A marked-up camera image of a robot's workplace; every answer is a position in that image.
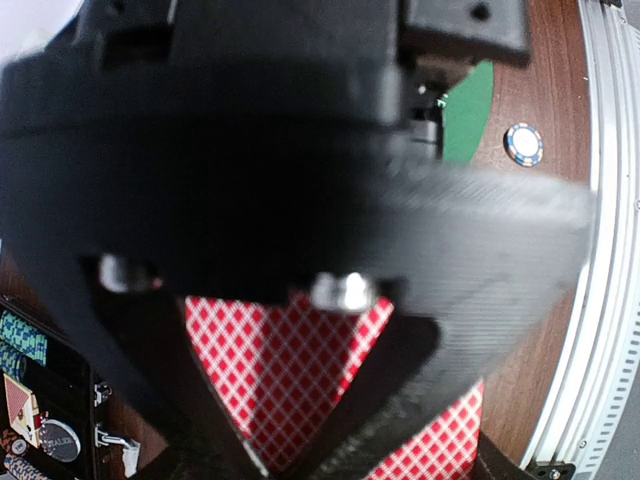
green mat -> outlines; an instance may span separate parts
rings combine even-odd
[[[470,163],[489,121],[493,98],[493,64],[480,63],[449,92],[444,109],[444,161]]]

wooden table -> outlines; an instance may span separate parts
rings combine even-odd
[[[544,172],[586,183],[590,130],[584,43],[576,0],[532,0],[533,62],[526,70],[495,68],[489,125],[474,163],[523,171],[504,152],[503,135],[514,123],[527,122],[545,142],[542,163],[528,172]],[[3,255],[0,293],[22,298],[44,312],[35,292],[12,258]],[[518,462],[538,421],[560,356],[573,299],[566,298],[529,341],[486,379],[483,429]],[[126,405],[114,401],[113,421],[120,433],[143,442],[141,465],[162,448],[163,440]],[[115,470],[120,470],[114,461]]]

silver bolt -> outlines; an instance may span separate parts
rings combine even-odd
[[[100,284],[113,293],[144,293],[162,286],[148,267],[118,255],[103,255],[98,275]]]
[[[319,310],[353,315],[373,307],[378,295],[374,282],[359,273],[344,277],[320,273],[311,285],[310,297]]]

brown wood surface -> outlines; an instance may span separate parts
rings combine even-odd
[[[545,144],[542,163],[527,173],[544,172],[586,183],[588,80],[577,2],[533,0],[529,11],[533,62],[526,70],[496,66],[489,125],[474,163],[523,172],[506,155],[503,136],[512,124],[527,122],[540,131]],[[553,380],[572,301],[565,299],[526,344],[486,379],[483,429],[516,462],[524,454]]]

blue and white poker chip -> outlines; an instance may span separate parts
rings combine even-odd
[[[544,143],[540,132],[528,123],[511,127],[504,138],[509,156],[523,167],[535,167],[542,160]]]

